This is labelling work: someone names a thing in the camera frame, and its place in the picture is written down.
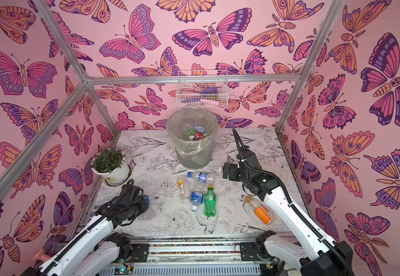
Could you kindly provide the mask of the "pink watering can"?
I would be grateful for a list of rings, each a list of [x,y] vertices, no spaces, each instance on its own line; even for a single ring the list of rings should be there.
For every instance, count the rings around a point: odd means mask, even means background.
[[[33,257],[34,261],[41,261],[42,263],[45,263],[46,261],[50,260],[50,256],[45,254],[44,249],[41,249],[38,253],[36,253]]]

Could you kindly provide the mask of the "light green label bottle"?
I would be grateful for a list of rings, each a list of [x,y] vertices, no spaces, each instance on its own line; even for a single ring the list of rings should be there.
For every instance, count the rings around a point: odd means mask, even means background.
[[[193,135],[195,133],[194,127],[192,125],[185,125],[183,128],[183,134],[187,140],[193,140]]]

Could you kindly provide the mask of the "grey mesh waste bin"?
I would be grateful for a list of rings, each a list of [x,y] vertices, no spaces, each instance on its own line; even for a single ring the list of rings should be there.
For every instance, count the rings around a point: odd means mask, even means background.
[[[166,130],[183,167],[199,170],[210,163],[218,130],[213,112],[203,108],[179,109],[169,117]]]

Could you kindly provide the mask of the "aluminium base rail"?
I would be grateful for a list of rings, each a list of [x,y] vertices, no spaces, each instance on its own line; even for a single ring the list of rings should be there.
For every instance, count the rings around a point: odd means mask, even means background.
[[[132,252],[95,269],[91,276],[285,276],[285,264],[263,259],[257,235],[132,237]]]

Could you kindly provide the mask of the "clear bottle blue label large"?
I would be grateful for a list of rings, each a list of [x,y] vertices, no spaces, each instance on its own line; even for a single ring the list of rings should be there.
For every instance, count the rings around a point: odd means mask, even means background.
[[[204,135],[206,133],[205,127],[199,125],[198,123],[194,124],[194,130],[195,130],[195,132],[200,132],[202,135]]]

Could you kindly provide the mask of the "green plastic bottle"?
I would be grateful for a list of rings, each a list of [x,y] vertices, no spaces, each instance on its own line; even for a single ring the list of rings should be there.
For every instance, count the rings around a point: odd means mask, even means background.
[[[217,214],[217,195],[212,185],[207,187],[207,191],[204,194],[204,215],[209,217],[215,217]]]

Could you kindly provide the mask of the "small blue label bottle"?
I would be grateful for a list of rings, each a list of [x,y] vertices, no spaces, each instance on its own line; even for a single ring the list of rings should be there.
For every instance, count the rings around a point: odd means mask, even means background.
[[[141,221],[149,221],[155,218],[155,209],[150,203],[150,199],[148,195],[143,195],[143,198],[148,204],[148,209],[140,216]]]

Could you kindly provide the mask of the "orange label bottle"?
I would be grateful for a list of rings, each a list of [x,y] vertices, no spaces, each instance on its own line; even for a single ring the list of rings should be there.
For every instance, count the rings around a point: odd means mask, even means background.
[[[244,197],[245,208],[249,214],[257,217],[264,225],[270,225],[274,221],[274,215],[271,211],[259,200],[253,196]]]

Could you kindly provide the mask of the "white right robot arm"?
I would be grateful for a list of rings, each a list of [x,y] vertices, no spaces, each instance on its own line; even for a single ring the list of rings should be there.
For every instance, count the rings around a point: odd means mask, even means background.
[[[262,253],[279,258],[303,276],[352,276],[352,248],[337,242],[290,197],[283,181],[262,169],[256,155],[245,151],[237,163],[225,163],[223,177],[241,182],[287,225],[299,246],[279,235],[265,232],[260,236]]]

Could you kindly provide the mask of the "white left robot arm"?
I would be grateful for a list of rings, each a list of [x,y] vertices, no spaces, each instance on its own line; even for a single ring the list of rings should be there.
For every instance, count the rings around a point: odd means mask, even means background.
[[[132,224],[146,212],[149,204],[141,187],[132,179],[122,186],[120,195],[103,204],[90,222],[56,255],[40,267],[27,268],[24,276],[69,276],[100,241],[117,226]]]

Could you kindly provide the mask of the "small red can bottle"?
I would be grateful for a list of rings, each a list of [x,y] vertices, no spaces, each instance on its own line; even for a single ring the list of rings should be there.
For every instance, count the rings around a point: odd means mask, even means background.
[[[202,132],[195,132],[193,135],[193,141],[198,141],[198,140],[202,140],[206,137],[205,133]]]

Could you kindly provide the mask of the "yellow label small bottle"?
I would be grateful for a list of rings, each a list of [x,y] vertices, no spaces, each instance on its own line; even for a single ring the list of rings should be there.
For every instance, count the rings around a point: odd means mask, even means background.
[[[182,202],[187,203],[190,201],[190,187],[187,177],[182,175],[177,180],[179,195]]]

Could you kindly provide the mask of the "potted green plant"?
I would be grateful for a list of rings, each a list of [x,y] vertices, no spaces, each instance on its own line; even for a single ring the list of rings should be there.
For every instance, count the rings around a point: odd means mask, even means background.
[[[106,148],[96,154],[91,160],[91,168],[108,186],[123,185],[132,174],[124,153],[116,148]]]

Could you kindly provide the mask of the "far blue label bottle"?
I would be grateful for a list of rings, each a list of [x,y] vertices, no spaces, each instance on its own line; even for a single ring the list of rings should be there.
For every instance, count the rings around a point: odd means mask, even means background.
[[[187,177],[205,185],[213,185],[216,182],[217,174],[202,171],[191,171],[187,173]]]

